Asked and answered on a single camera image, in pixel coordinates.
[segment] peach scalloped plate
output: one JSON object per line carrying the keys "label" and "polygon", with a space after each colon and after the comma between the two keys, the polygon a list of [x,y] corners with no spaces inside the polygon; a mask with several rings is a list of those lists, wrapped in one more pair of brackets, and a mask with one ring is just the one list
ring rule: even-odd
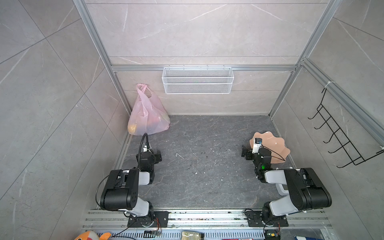
{"label": "peach scalloped plate", "polygon": [[[275,137],[271,132],[265,132],[265,133],[255,133],[253,138],[249,140],[249,144],[251,145],[251,148],[253,147],[253,143],[255,141],[255,138],[261,138],[263,139],[263,146],[266,146],[267,148],[274,150],[278,154],[280,154],[284,160],[286,160],[286,157],[291,152],[288,148],[285,147],[285,141],[281,137]],[[276,153],[272,152],[272,159],[271,163],[282,163],[283,160],[280,160],[278,158],[281,158]]]}

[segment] black mounting plate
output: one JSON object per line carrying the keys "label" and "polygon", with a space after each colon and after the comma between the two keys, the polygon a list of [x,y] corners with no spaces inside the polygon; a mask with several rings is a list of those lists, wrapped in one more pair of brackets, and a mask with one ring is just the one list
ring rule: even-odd
{"label": "black mounting plate", "polygon": [[[262,212],[261,211],[245,211],[245,216],[248,219],[249,227],[263,227],[265,224],[262,221]],[[280,227],[288,227],[288,222],[285,216],[282,216],[281,219],[276,220],[276,224],[273,227],[278,227],[280,223]]]}
{"label": "black mounting plate", "polygon": [[[167,227],[168,226],[168,215],[169,215],[169,212],[167,212],[167,211],[158,211],[158,212],[155,211],[154,212],[155,218],[159,219],[160,227]],[[129,216],[128,226],[130,226],[130,227],[143,227],[139,221],[135,222],[135,219],[132,217],[132,215]],[[156,221],[150,227],[157,227]]]}

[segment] black robot arm segment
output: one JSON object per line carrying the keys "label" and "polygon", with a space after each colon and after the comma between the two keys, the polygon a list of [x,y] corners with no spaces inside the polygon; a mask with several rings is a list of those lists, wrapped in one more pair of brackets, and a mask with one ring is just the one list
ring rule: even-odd
{"label": "black robot arm segment", "polygon": [[112,170],[101,195],[100,206],[108,211],[132,210],[137,203],[138,188],[139,169],[130,169],[129,173]]}
{"label": "black robot arm segment", "polygon": [[332,199],[312,168],[284,169],[292,203],[299,211],[329,207]]}

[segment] black wire hook rack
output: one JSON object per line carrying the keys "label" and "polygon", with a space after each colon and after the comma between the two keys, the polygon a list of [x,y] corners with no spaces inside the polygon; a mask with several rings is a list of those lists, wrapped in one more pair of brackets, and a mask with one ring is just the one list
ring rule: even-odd
{"label": "black wire hook rack", "polygon": [[[324,88],[324,89],[322,90],[322,92],[321,92],[321,93],[324,92],[324,94],[323,94],[323,97],[322,97],[322,99],[321,99],[320,105],[316,108],[316,110],[317,110],[316,114],[315,114],[313,117],[308,118],[308,119],[313,119],[314,117],[316,117],[317,114],[319,114],[319,115],[322,117],[322,119],[324,120],[324,123],[323,123],[320,127],[318,127],[318,128],[315,127],[315,129],[320,129],[320,128],[323,127],[325,124],[327,124],[327,126],[329,127],[329,129],[332,131],[332,135],[331,135],[330,139],[328,140],[328,142],[325,142],[325,141],[323,141],[323,142],[324,142],[324,143],[329,143],[329,142],[331,141],[331,139],[333,138],[333,136],[335,136],[336,139],[337,139],[337,141],[338,141],[339,144],[341,145],[341,147],[339,147],[339,148],[336,149],[335,151],[333,151],[333,152],[328,151],[328,152],[329,152],[329,153],[335,153],[335,152],[339,151],[340,149],[344,149],[345,153],[348,155],[349,159],[351,160],[349,163],[345,164],[344,166],[341,166],[341,167],[337,166],[337,167],[338,167],[338,168],[343,168],[343,167],[348,166],[348,165],[351,164],[351,163],[353,163],[353,164],[356,166],[356,165],[359,165],[359,164],[361,164],[361,163],[363,163],[363,162],[366,162],[366,161],[370,160],[371,158],[376,157],[377,155],[382,154],[382,153],[384,152],[384,149],[378,151],[375,155],[373,155],[372,157],[370,157],[370,158],[368,158],[368,159],[364,159],[364,158],[363,158],[363,156],[362,156],[362,155],[360,154],[360,152],[356,149],[355,145],[351,142],[351,140],[349,139],[349,137],[344,133],[344,131],[342,130],[342,128],[339,126],[339,124],[335,121],[335,119],[331,116],[331,114],[328,112],[328,110],[324,107],[324,105],[323,105],[323,99],[324,99],[324,96],[325,96],[326,91],[327,91],[327,89]],[[320,111],[321,111],[322,109],[324,109],[324,110],[328,113],[329,117],[328,117],[327,119],[325,119],[325,117],[321,114]],[[337,129],[336,129],[335,131],[334,131],[334,130],[331,128],[331,126],[329,125],[329,123],[328,123],[329,120],[333,120],[333,122],[337,125]],[[344,143],[344,144],[341,143],[340,139],[339,139],[339,138],[337,137],[337,135],[336,135],[336,133],[337,133],[338,131],[341,131],[341,132],[343,133],[343,135],[344,135],[345,138],[347,139],[347,142],[346,142],[346,143]],[[351,156],[349,155],[348,151],[345,149],[345,146],[346,146],[347,144],[352,145],[353,148],[356,150],[356,152],[357,152],[357,154],[358,154],[358,157],[357,157],[356,159],[352,160],[352,158],[351,158]]]}

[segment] vertical metal post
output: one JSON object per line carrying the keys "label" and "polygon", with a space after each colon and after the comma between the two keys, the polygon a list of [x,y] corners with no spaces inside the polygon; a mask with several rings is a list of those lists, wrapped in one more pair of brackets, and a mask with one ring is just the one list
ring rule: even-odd
{"label": "vertical metal post", "polygon": [[83,20],[85,27],[87,28],[89,35],[91,36],[91,39],[100,55],[101,60],[103,61],[105,68],[107,69],[107,72],[109,76],[112,79],[113,84],[115,85],[115,88],[124,104],[125,109],[127,110],[128,114],[131,114],[131,107],[128,104],[128,99],[125,95],[124,89],[121,86],[121,83],[119,79],[116,77],[115,73],[112,70],[112,64],[109,60],[109,57],[107,55],[107,51],[105,50],[103,43],[101,42],[100,36],[97,33],[96,27],[92,21],[91,15],[89,14],[89,11],[87,9],[87,6],[84,2],[84,0],[73,0],[74,4],[76,5],[77,10],[79,11],[79,14],[81,16],[81,19]]}
{"label": "vertical metal post", "polygon": [[325,8],[323,15],[321,16],[319,23],[317,24],[311,38],[309,39],[307,45],[305,46],[303,52],[301,53],[298,62],[296,63],[296,70],[288,77],[283,89],[281,90],[279,96],[277,97],[275,103],[273,104],[271,111],[269,112],[269,116],[273,118],[277,109],[280,107],[283,102],[288,90],[291,88],[293,82],[295,81],[297,75],[299,74],[303,65],[301,62],[304,58],[308,58],[314,49],[316,43],[319,41],[321,35],[327,28],[329,22],[331,21],[333,15],[335,14],[337,8],[340,6],[343,0],[330,0]]}

